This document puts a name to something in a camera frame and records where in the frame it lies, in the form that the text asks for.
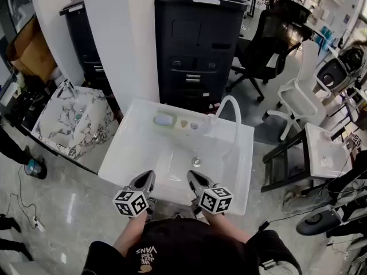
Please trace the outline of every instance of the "gray floor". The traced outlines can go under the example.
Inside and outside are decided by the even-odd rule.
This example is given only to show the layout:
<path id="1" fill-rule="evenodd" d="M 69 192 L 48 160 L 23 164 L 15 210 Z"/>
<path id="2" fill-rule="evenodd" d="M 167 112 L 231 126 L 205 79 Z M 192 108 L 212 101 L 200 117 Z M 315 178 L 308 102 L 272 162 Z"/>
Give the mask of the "gray floor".
<path id="1" fill-rule="evenodd" d="M 249 37 L 256 31 L 258 17 L 247 19 L 250 27 Z M 280 84 L 295 77 L 299 68 L 299 58 L 290 56 L 286 70 L 263 88 L 266 96 L 264 102 L 256 104 L 257 94 L 249 82 L 243 82 L 232 94 L 240 103 L 243 124 L 255 127 L 251 185 L 246 214 L 242 217 L 228 217 L 240 228 L 255 234 L 259 225 L 265 220 L 286 217 L 282 213 L 282 201 L 285 188 L 262 194 L 260 188 L 264 183 L 264 154 L 278 143 L 278 135 L 284 123 L 269 117 L 264 123 L 261 119 L 267 109 L 274 109 L 278 101 L 276 93 Z M 223 117 L 232 119 L 231 107 L 226 107 Z M 92 241 L 101 240 L 113 243 L 124 229 L 127 218 L 116 214 L 111 199 L 119 187 L 114 186 L 96 175 L 90 174 L 61 157 L 55 157 L 32 140 L 5 124 L 5 130 L 24 148 L 29 145 L 31 152 L 42 155 L 48 166 L 48 177 L 38 180 L 26 176 L 20 170 L 22 196 L 26 205 L 37 205 L 37 216 L 45 226 L 45 232 L 31 229 L 26 217 L 20 211 L 13 197 L 9 215 L 14 217 L 23 232 L 18 234 L 13 229 L 0 231 L 1 238 L 24 242 L 37 263 L 50 275 L 80 274 L 88 247 Z M 5 213 L 9 204 L 10 193 L 19 193 L 19 164 L 0 155 L 0 213 Z M 34 215 L 33 207 L 24 209 L 29 217 Z M 295 231 L 300 216 L 271 224 L 284 243 L 299 261 L 303 274 L 339 274 L 342 266 L 352 257 L 345 260 L 345 248 L 348 242 L 326 247 L 329 239 L 325 235 L 303 237 Z M 338 241 L 350 240 L 342 237 Z M 26 259 L 15 252 L 0 251 L 0 265 L 9 272 L 9 263 Z"/>

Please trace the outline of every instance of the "white chair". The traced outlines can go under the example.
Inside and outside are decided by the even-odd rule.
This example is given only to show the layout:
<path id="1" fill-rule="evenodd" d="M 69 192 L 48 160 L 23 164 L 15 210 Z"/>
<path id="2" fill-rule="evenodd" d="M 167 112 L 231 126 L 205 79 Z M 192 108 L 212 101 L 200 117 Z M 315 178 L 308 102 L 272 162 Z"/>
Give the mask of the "white chair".
<path id="1" fill-rule="evenodd" d="M 301 131 L 298 124 L 300 119 L 303 119 L 305 123 L 319 126 L 326 116 L 322 100 L 331 96 L 330 90 L 314 75 L 317 65 L 318 45 L 307 40 L 302 44 L 302 53 L 302 65 L 297 78 L 280 86 L 278 90 L 278 96 L 280 97 L 278 107 L 284 105 L 287 113 L 274 110 L 266 112 L 266 116 L 276 115 L 287 121 L 287 126 L 280 136 L 281 141 L 286 138 L 292 125 L 298 132 Z M 327 92 L 325 97 L 318 98 L 313 93 L 316 82 Z"/>

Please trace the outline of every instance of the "power strip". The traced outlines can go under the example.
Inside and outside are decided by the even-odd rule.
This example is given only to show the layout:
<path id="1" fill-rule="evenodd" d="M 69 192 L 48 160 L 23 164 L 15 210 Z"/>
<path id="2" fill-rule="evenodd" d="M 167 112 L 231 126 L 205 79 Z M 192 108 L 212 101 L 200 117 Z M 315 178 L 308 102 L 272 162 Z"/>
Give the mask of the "power strip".
<path id="1" fill-rule="evenodd" d="M 45 226 L 42 225 L 42 223 L 40 222 L 40 220 L 38 220 L 38 218 L 33 216 L 32 221 L 33 221 L 35 227 L 37 227 L 40 230 L 40 232 L 45 231 Z"/>

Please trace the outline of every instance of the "cardboard box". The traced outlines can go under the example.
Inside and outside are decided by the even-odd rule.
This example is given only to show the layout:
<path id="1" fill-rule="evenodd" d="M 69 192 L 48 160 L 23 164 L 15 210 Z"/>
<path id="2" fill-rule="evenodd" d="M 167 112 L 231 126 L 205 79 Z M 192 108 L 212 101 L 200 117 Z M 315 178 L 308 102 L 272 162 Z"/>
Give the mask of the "cardboard box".
<path id="1" fill-rule="evenodd" d="M 39 76 L 45 84 L 56 67 L 37 17 L 33 17 L 12 40 L 6 55 L 20 72 Z"/>

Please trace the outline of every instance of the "soap bar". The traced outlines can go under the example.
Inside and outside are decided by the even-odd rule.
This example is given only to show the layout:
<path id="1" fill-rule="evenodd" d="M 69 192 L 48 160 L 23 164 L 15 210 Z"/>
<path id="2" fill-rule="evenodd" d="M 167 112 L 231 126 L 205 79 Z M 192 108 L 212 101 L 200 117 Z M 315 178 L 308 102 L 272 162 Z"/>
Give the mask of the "soap bar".
<path id="1" fill-rule="evenodd" d="M 159 125 L 167 126 L 173 123 L 173 117 L 168 114 L 160 113 L 154 116 L 153 122 Z"/>

